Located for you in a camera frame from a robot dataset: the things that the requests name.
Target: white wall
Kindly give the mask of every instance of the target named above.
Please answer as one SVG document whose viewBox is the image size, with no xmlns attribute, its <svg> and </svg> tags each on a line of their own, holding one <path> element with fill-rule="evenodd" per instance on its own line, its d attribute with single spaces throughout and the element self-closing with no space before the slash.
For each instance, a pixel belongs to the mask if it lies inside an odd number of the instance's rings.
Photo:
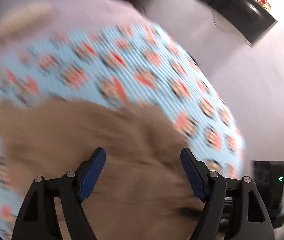
<svg viewBox="0 0 284 240">
<path fill-rule="evenodd" d="M 140 0 L 199 63 L 246 138 L 249 160 L 284 161 L 284 0 L 268 0 L 278 20 L 251 49 L 217 29 L 212 11 L 194 0 Z"/>
</svg>

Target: blue gripper pad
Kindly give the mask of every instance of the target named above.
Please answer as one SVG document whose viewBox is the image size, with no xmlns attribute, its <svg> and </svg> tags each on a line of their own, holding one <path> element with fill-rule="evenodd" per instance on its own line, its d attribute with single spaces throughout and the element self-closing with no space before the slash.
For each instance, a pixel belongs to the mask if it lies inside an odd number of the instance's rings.
<svg viewBox="0 0 284 240">
<path fill-rule="evenodd" d="M 105 161 L 106 153 L 105 150 L 102 148 L 96 149 L 92 157 L 87 161 L 88 163 L 90 163 L 90 165 L 81 179 L 80 190 L 78 193 L 78 200 L 80 202 L 83 202 L 84 199 L 91 195 L 93 188 L 104 167 Z"/>
<path fill-rule="evenodd" d="M 181 164 L 192 187 L 193 193 L 201 201 L 206 199 L 204 181 L 185 150 L 181 151 Z"/>
</svg>

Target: metal screw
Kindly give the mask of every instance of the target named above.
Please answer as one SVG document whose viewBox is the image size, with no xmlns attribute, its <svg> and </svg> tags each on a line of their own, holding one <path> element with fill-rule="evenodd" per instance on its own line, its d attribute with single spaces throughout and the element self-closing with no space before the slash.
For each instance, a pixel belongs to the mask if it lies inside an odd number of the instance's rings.
<svg viewBox="0 0 284 240">
<path fill-rule="evenodd" d="M 40 182 L 42 181 L 42 176 L 37 176 L 35 179 L 34 179 L 35 182 Z"/>
<path fill-rule="evenodd" d="M 219 176 L 219 173 L 216 172 L 216 171 L 211 171 L 211 172 L 210 172 L 210 176 L 211 176 L 212 178 L 216 178 L 216 177 Z"/>
<path fill-rule="evenodd" d="M 72 178 L 75 176 L 75 171 L 69 171 L 66 176 L 68 176 L 69 178 Z"/>
<path fill-rule="evenodd" d="M 250 183 L 250 182 L 252 181 L 251 178 L 248 177 L 248 176 L 243 177 L 243 180 L 244 180 L 246 183 Z"/>
</svg>

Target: black object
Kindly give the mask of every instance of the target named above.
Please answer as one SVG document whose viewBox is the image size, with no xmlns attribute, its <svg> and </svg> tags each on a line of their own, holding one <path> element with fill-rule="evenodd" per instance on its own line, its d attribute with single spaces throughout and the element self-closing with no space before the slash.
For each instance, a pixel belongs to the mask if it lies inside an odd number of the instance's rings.
<svg viewBox="0 0 284 240">
<path fill-rule="evenodd" d="M 72 240 L 96 240 L 81 201 L 89 197 L 106 160 L 96 149 L 90 160 L 59 179 L 36 177 L 18 214 L 12 240 L 61 240 L 54 197 L 61 198 Z M 274 240 L 267 210 L 249 177 L 226 179 L 198 162 L 189 148 L 181 151 L 181 164 L 194 194 L 206 203 L 190 240 L 214 240 L 222 218 L 225 197 L 233 197 L 225 240 Z"/>
<path fill-rule="evenodd" d="M 33 181 L 19 211 L 12 240 L 61 240 L 54 197 L 59 197 L 72 240 L 96 240 L 81 202 L 91 195 L 103 169 L 106 153 L 97 148 L 78 169 L 59 179 Z"/>
<path fill-rule="evenodd" d="M 195 196 L 206 202 L 190 240 L 215 239 L 226 197 L 232 197 L 232 208 L 225 240 L 275 239 L 266 207 L 249 177 L 228 179 L 210 172 L 189 148 L 181 151 L 181 163 Z"/>
<path fill-rule="evenodd" d="M 282 209 L 284 162 L 254 161 L 254 180 L 271 217 Z"/>
<path fill-rule="evenodd" d="M 271 224 L 272 224 L 273 229 L 280 228 L 284 224 L 284 213 L 281 212 L 276 217 L 270 217 L 270 220 L 271 220 Z"/>
<path fill-rule="evenodd" d="M 277 20 L 255 0 L 200 0 L 226 18 L 252 46 Z"/>
</svg>

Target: blue patterned fabric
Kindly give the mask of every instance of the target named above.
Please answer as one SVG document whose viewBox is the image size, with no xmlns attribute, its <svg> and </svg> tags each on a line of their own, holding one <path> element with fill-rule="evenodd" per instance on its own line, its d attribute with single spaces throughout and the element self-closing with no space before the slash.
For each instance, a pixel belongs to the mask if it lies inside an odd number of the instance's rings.
<svg viewBox="0 0 284 240">
<path fill-rule="evenodd" d="M 157 104 L 196 158 L 235 178 L 245 143 L 230 110 L 192 58 L 158 25 L 75 29 L 1 56 L 0 101 L 31 107 L 54 95 L 118 108 Z M 22 199 L 12 191 L 0 143 L 0 235 L 9 239 Z"/>
</svg>

